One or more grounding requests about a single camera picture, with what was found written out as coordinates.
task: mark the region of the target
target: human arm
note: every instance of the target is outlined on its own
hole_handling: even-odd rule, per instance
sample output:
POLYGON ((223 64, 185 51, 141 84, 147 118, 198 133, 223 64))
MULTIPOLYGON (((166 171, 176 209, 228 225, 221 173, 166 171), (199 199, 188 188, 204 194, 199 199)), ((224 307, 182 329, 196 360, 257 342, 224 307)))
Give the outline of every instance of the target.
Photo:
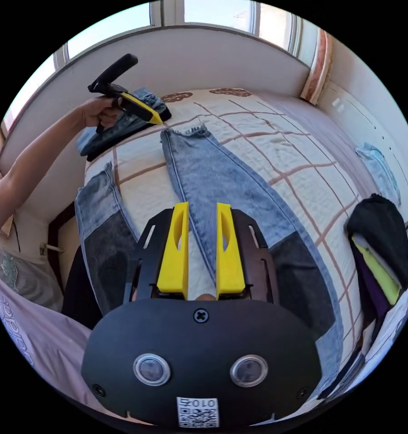
POLYGON ((9 172, 0 180, 0 229, 7 219, 28 199, 56 158, 85 127, 99 122, 112 126, 118 109, 112 99, 95 98, 71 110, 38 136, 17 157, 9 172))

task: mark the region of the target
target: purple cloth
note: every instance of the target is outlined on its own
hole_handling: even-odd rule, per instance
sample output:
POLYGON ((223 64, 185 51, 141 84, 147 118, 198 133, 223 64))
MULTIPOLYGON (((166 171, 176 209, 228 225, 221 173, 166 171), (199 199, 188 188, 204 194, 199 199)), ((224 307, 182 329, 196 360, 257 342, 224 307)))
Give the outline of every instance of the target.
POLYGON ((383 290, 377 283, 371 270, 365 263, 362 253, 356 248, 356 246, 351 243, 354 261, 356 263, 357 274, 362 278, 365 288, 367 289, 371 301, 374 304, 374 308, 377 312, 377 318, 382 318, 386 315, 387 311, 390 309, 390 304, 383 294, 383 290))

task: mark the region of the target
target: brown grid pattern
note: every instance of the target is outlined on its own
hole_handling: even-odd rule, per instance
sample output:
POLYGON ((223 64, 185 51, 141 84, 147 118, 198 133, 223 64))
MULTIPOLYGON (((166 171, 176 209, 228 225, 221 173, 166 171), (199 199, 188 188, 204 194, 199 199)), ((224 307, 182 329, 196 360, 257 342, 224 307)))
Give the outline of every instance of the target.
MULTIPOLYGON (((250 111, 247 108, 243 107, 241 104, 239 104, 238 102, 233 101, 232 99, 229 99, 229 101, 238 106, 239 110, 238 111, 231 111, 229 113, 223 113, 220 115, 216 115, 214 113, 212 113, 208 108, 206 108, 204 105, 194 101, 193 103, 196 104, 197 106, 201 107, 206 114, 199 114, 196 115, 194 117, 192 117, 191 119, 185 120, 185 121, 180 121, 180 122, 176 122, 176 123, 172 123, 169 126, 170 127, 178 127, 187 123, 190 123, 194 120, 199 120, 201 121, 201 117, 205 117, 205 116, 213 116, 216 119, 219 119, 220 121, 224 122, 227 126, 229 126, 230 128, 232 128, 232 130, 237 132, 237 135, 235 137, 229 138, 227 140, 222 140, 220 141, 220 143, 222 145, 226 145, 229 142, 233 141, 233 140, 237 140, 239 138, 243 138, 250 146, 252 146, 257 152, 259 152, 260 155, 262 155, 262 157, 267 161, 267 163, 272 167, 272 169, 277 173, 277 177, 272 178, 271 180, 269 180, 269 184, 273 187, 273 188, 277 188, 277 184, 281 181, 285 181, 288 186, 291 189, 291 192, 293 194, 293 196, 297 199, 297 201, 299 202, 301 208, 303 209, 303 212, 305 213, 305 215, 307 216, 307 218, 310 220, 312 226, 314 227, 315 231, 318 234, 318 238, 315 241, 316 246, 318 247, 319 245, 322 245, 331 261, 332 264, 341 280, 341 284, 342 284, 342 288, 343 288, 343 293, 339 298, 339 303, 341 305, 343 300, 347 301, 347 306, 348 306, 348 313, 349 313, 349 319, 350 319, 350 326, 348 328, 348 330, 344 330, 345 331, 345 336, 344 336, 344 341, 351 336, 352 337, 352 350, 348 353, 348 355, 346 355, 345 359, 342 361, 341 366, 343 366, 345 364, 345 362, 347 361, 347 359, 350 357, 351 352, 354 350, 355 345, 356 345, 356 341, 359 337, 361 328, 359 326, 359 324, 361 323, 361 311, 360 311, 360 306, 358 306, 358 309, 356 311, 353 311, 353 301, 352 301, 352 297, 353 297, 353 291, 349 291, 349 287, 352 283, 352 281, 354 280, 355 276, 356 276, 356 269, 354 268, 350 279, 348 280, 348 282, 345 282, 342 270, 340 268, 340 266, 337 263, 336 257, 334 255, 334 253, 332 252, 332 249, 329 247, 328 242, 326 241, 326 235, 329 233, 329 231, 332 229, 332 227, 334 226, 334 224, 336 223, 336 221, 342 216, 345 215, 348 218, 348 210, 354 206, 356 203, 359 202, 359 194, 358 192, 354 192, 353 189, 350 186, 350 183, 347 181, 346 177, 343 175, 343 173, 341 173, 340 169, 338 168, 337 162, 334 160, 331 160, 324 152, 323 150, 317 145, 317 143, 314 141, 314 138, 306 132, 301 131, 296 125, 295 122, 292 122, 292 120, 290 120, 290 118, 288 116, 286 116, 283 113, 278 113, 275 109, 273 109, 272 107, 267 106, 263 101, 257 100, 256 97, 253 97, 255 102, 262 105, 265 109, 269 110, 271 114, 274 115, 278 115, 281 116, 281 118, 283 118, 285 121, 287 121, 289 124, 292 125, 292 131, 282 131, 278 128, 275 127, 275 125, 273 125, 270 121, 264 119, 263 117, 260 117, 260 115, 263 114, 269 114, 269 111, 250 111), (251 115, 253 117, 255 117, 256 119, 259 119, 261 122, 264 121, 265 124, 271 128, 273 131, 272 132, 254 132, 254 133, 241 133, 237 128, 235 128, 235 126, 230 123, 227 119, 226 116, 230 116, 230 115, 238 115, 238 114, 247 114, 247 115, 251 115), (264 136, 264 135, 282 135, 285 139, 285 141, 287 143, 289 143, 293 149, 295 149, 307 162, 308 164, 303 164, 303 165, 299 165, 291 170, 287 170, 287 171, 281 171, 279 170, 271 161, 271 159, 265 154, 265 152, 263 152, 257 145, 255 145, 253 143, 253 141, 251 140, 251 138, 253 137, 257 137, 257 136, 264 136), (302 153, 296 146, 295 144, 293 144, 288 137, 290 135, 296 135, 296 136, 304 136, 306 137, 311 144, 319 151, 321 152, 326 159, 328 160, 327 163, 320 163, 320 164, 314 164, 310 161, 310 159, 307 158, 306 155, 304 155, 304 153, 302 153), (321 167, 334 167, 335 169, 338 170, 338 172, 340 173, 342 179, 347 183, 348 187, 350 188, 351 192, 353 193, 353 200, 348 204, 348 205, 343 205, 341 199, 339 198, 338 194, 335 192, 335 189, 329 184, 329 182, 326 180, 326 178, 321 174, 321 172, 318 170, 321 167), (333 195, 336 197, 336 199, 338 200, 341 209, 337 212, 336 215, 333 216, 333 218, 330 220, 330 222, 328 223, 328 225, 325 227, 324 230, 320 230, 318 227, 318 224, 316 223, 316 221, 314 220, 314 218, 312 217, 312 215, 310 214, 310 212, 307 209, 307 206, 302 202, 301 198, 299 197, 298 193, 296 192, 295 187, 292 184, 292 181, 290 180, 290 177, 300 171, 303 171, 305 169, 314 169, 316 171, 316 173, 320 176, 320 178, 326 183, 326 185, 329 187, 329 189, 332 191, 333 195)), ((158 134, 164 127, 158 127, 158 128, 151 128, 148 129, 138 135, 135 135, 133 137, 134 138, 140 138, 140 137, 144 137, 150 134, 158 134)), ((113 148, 113 153, 112 153, 112 160, 115 166, 115 177, 116 177, 116 181, 117 184, 120 186, 121 184, 124 184, 125 182, 142 175, 143 173, 147 173, 149 171, 152 171, 154 169, 157 169, 159 167, 162 167, 164 165, 166 165, 166 163, 159 163, 156 164, 154 166, 151 167, 147 167, 144 168, 138 172, 132 173, 126 177, 123 177, 121 179, 118 179, 118 170, 117 170, 117 153, 116 153, 116 148, 118 146, 120 146, 121 144, 125 143, 125 142, 129 142, 130 139, 126 139, 124 142, 118 144, 116 147, 113 148)))

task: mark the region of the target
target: window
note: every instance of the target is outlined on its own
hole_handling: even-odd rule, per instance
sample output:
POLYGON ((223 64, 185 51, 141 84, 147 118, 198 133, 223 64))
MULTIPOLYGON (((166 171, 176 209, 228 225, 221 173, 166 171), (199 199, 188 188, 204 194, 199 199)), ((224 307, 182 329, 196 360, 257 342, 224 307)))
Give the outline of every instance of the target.
POLYGON ((257 3, 259 14, 259 37, 288 50, 291 36, 291 13, 265 3, 257 3))
POLYGON ((130 30, 151 25, 150 4, 134 6, 88 27, 68 41, 68 57, 80 54, 99 42, 130 30))
POLYGON ((31 96, 44 84, 44 82, 55 73, 55 63, 53 54, 45 60, 41 66, 31 75, 29 80, 20 89, 14 101, 9 106, 4 117, 6 131, 9 131, 15 118, 20 113, 23 106, 29 101, 31 96))
POLYGON ((249 0, 184 0, 184 22, 206 23, 252 31, 249 0))
POLYGON ((231 27, 288 50, 291 13, 250 0, 184 0, 184 23, 231 27))

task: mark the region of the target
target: yellow cloth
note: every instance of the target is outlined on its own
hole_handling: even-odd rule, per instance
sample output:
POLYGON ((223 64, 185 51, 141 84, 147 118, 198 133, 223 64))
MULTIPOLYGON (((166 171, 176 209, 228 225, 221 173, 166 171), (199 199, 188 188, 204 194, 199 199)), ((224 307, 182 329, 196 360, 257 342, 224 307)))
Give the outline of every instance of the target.
POLYGON ((399 285, 389 276, 388 272, 381 266, 369 250, 356 244, 353 238, 352 241, 356 248, 362 253, 366 266, 371 270, 388 302, 393 306, 398 300, 399 285))

